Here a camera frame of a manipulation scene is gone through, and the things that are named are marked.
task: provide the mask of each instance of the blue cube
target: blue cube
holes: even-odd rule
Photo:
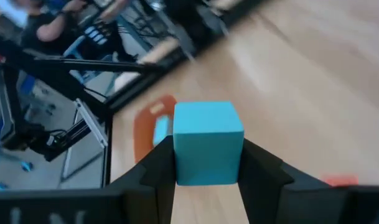
[[[168,116],[161,116],[156,119],[153,134],[153,146],[156,147],[167,136],[172,134],[172,121]]]
[[[173,138],[179,185],[234,184],[245,131],[230,102],[178,103]]]

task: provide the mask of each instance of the wooden surface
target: wooden surface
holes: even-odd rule
[[[166,93],[232,101],[246,138],[315,177],[379,184],[379,1],[274,1],[252,13],[115,116],[112,179],[134,165],[136,112]],[[176,189],[172,223],[246,222],[235,185]]]

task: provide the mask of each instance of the orange block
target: orange block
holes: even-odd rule
[[[358,177],[354,175],[329,175],[323,177],[322,180],[332,187],[358,185]]]
[[[177,100],[172,95],[165,95],[148,104],[134,119],[134,160],[143,159],[153,149],[153,135],[156,120],[160,116],[174,119]]]

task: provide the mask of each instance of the black cable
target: black cable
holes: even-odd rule
[[[105,99],[108,98],[108,97],[105,96],[104,94],[98,93],[97,91],[92,90],[92,89],[90,89],[90,88],[87,88],[87,87],[85,87],[85,86],[84,86],[84,89],[85,89],[85,90],[88,90],[88,91],[90,91],[90,92],[92,92],[92,93],[95,93],[95,94],[97,94],[98,96],[102,96],[102,97],[105,98]]]

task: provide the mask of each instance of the metal bar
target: metal bar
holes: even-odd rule
[[[117,113],[121,108],[133,101],[135,97],[167,75],[169,71],[175,69],[181,62],[185,61],[186,58],[187,57],[182,53],[182,49],[173,50],[158,63],[161,67],[169,69],[164,69],[149,75],[138,76],[131,83],[110,96],[106,101],[106,106],[113,114]]]
[[[74,120],[73,123],[76,124],[78,120],[77,111],[75,112],[75,116],[73,120]],[[69,170],[70,157],[72,156],[72,149],[73,149],[73,146],[68,148],[65,159],[63,160],[62,173],[60,175],[60,180],[59,180],[60,182],[62,181],[62,179],[64,179],[67,176],[67,172]]]
[[[18,63],[33,59],[33,56],[25,53],[13,41],[0,35],[0,55]]]
[[[121,199],[101,189],[0,192],[1,223],[123,223]]]
[[[34,63],[47,70],[88,70],[108,72],[152,72],[159,67],[154,64],[131,62],[106,62],[101,60],[80,59],[35,59]]]
[[[83,139],[87,134],[91,132],[85,121],[81,119],[78,123],[74,124],[65,134],[61,135],[61,139],[66,141],[60,146],[60,149],[49,151],[47,155],[44,155],[46,161],[52,161],[63,152],[68,150],[74,144]]]
[[[0,70],[0,107],[2,118],[7,128],[24,122],[21,104],[16,90],[19,71],[5,66]]]
[[[103,149],[108,147],[108,141],[106,140],[105,132],[101,131],[101,125],[91,113],[91,111],[87,108],[86,104],[84,104],[80,99],[77,99],[74,103],[77,107],[78,112],[86,122],[87,126],[90,128],[91,132],[94,134],[96,140],[100,143],[101,147]]]
[[[113,138],[113,115],[109,116],[105,122],[105,131],[108,136],[108,142],[112,142]],[[111,157],[112,157],[112,144],[109,144],[103,156],[103,172],[102,172],[102,187],[110,184],[110,170],[111,170]]]
[[[77,175],[80,171],[82,171],[83,169],[85,169],[86,167],[88,167],[90,164],[92,164],[93,162],[95,162],[97,159],[99,159],[102,155],[103,155],[103,151],[102,152],[99,152],[97,155],[93,156],[91,159],[87,160],[83,165],[81,165],[80,167],[78,167],[77,169],[75,169],[73,172],[71,172],[69,175],[66,175],[65,177],[63,177],[60,181],[60,183],[64,183],[66,182],[68,179],[74,177],[75,175]]]

